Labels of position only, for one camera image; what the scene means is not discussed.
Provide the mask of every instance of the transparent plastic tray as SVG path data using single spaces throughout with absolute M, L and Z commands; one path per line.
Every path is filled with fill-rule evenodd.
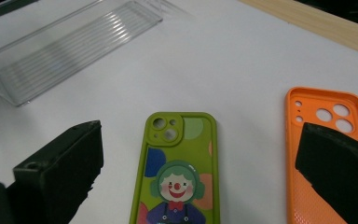
M 26 104 L 162 21 L 158 0 L 116 4 L 92 2 L 0 48 L 0 95 Z

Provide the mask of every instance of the orange phone case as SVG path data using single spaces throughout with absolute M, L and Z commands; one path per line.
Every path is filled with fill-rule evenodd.
M 287 92 L 285 114 L 288 223 L 346 223 L 312 188 L 295 163 L 304 122 L 341 131 L 358 141 L 358 96 L 296 87 Z

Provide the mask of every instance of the camera cutout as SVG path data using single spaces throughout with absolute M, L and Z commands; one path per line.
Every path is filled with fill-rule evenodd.
M 333 110 L 341 117 L 347 117 L 350 114 L 350 110 L 345 105 L 334 105 Z
M 333 115 L 330 113 L 330 111 L 324 108 L 320 108 L 316 111 L 316 117 L 324 122 L 328 122 L 333 118 Z
M 164 137 L 165 139 L 167 139 L 168 141 L 173 141 L 176 139 L 177 137 L 177 131 L 174 129 L 167 129 L 167 131 L 165 131 L 164 133 Z
M 351 133 L 353 131 L 352 124 L 345 119 L 338 119 L 336 121 L 336 126 L 343 133 Z
M 163 129 L 165 127 L 165 119 L 155 119 L 153 121 L 153 127 L 155 129 Z

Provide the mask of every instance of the white table surface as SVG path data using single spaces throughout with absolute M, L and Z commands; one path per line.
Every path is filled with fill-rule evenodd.
M 128 223 L 147 117 L 204 111 L 218 122 L 222 223 L 285 223 L 285 94 L 358 95 L 358 51 L 236 0 L 169 1 L 161 24 L 30 104 L 0 98 L 0 182 L 69 127 L 99 119 L 105 164 L 71 223 Z

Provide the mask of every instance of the clear plastic box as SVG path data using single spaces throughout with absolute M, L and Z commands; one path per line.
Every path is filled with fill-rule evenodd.
M 25 21 L 24 10 L 37 16 L 20 31 L 8 25 L 0 31 L 12 32 L 0 38 L 0 96 L 13 105 L 27 104 L 162 21 L 159 0 L 60 0 L 55 6 L 53 1 L 51 14 L 37 12 L 44 7 L 39 1 L 0 18 Z M 73 11 L 67 7 L 73 4 L 82 6 Z

